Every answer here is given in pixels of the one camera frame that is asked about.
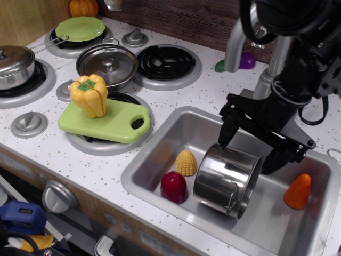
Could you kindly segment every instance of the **black cable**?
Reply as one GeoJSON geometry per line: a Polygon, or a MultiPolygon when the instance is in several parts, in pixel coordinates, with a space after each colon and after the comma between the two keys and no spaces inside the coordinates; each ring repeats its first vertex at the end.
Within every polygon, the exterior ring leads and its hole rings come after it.
{"type": "Polygon", "coordinates": [[[276,35],[272,32],[267,33],[262,38],[258,38],[255,35],[251,17],[250,17],[250,10],[251,10],[251,0],[240,0],[239,1],[239,8],[240,8],[240,20],[241,25],[243,27],[243,31],[245,36],[256,44],[268,44],[275,40],[276,35]]]}
{"type": "Polygon", "coordinates": [[[307,119],[304,119],[302,116],[302,112],[303,112],[303,108],[300,108],[298,110],[298,115],[301,118],[302,122],[307,124],[307,125],[318,125],[321,124],[323,122],[323,120],[325,119],[327,112],[328,112],[328,108],[329,108],[329,102],[328,102],[328,96],[323,96],[322,97],[322,104],[323,104],[323,117],[320,120],[317,121],[308,121],[307,119]]]}
{"type": "Polygon", "coordinates": [[[2,219],[0,217],[0,248],[4,247],[5,245],[8,245],[8,239],[10,237],[22,238],[22,239],[26,240],[32,246],[34,254],[36,256],[40,256],[39,248],[31,237],[29,237],[28,235],[21,233],[21,232],[7,231],[4,227],[4,224],[2,223],[2,219]]]}

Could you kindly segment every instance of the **orange pumpkin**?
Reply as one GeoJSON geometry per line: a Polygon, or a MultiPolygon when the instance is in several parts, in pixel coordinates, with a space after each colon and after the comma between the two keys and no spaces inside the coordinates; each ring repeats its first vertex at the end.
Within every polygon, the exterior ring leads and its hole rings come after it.
{"type": "Polygon", "coordinates": [[[95,17],[98,14],[98,3],[96,0],[71,0],[70,13],[72,17],[95,17]]]}

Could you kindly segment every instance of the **green cutting board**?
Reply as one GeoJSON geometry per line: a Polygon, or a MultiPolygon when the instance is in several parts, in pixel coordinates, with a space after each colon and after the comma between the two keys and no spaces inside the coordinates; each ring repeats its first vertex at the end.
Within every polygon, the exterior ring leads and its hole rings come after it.
{"type": "Polygon", "coordinates": [[[62,131],[93,138],[133,143],[144,135],[150,127],[148,109],[145,106],[107,99],[107,112],[102,117],[89,118],[73,102],[69,104],[58,120],[62,131]],[[143,119],[136,130],[132,123],[143,119]]]}

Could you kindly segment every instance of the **cutting board handle hole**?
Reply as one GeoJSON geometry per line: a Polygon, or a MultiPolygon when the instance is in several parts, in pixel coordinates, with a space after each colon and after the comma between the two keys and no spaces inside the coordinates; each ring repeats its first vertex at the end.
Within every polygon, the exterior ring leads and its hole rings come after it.
{"type": "Polygon", "coordinates": [[[132,123],[132,128],[134,130],[136,130],[136,129],[140,128],[143,125],[143,123],[144,123],[144,120],[142,118],[137,119],[132,123]]]}

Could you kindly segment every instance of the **yellow bell pepper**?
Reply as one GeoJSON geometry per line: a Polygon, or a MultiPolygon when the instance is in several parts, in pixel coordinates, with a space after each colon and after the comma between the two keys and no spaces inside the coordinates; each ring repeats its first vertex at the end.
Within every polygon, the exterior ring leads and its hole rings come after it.
{"type": "Polygon", "coordinates": [[[70,95],[89,118],[101,117],[107,111],[108,89],[101,76],[81,76],[70,85],[70,95]]]}

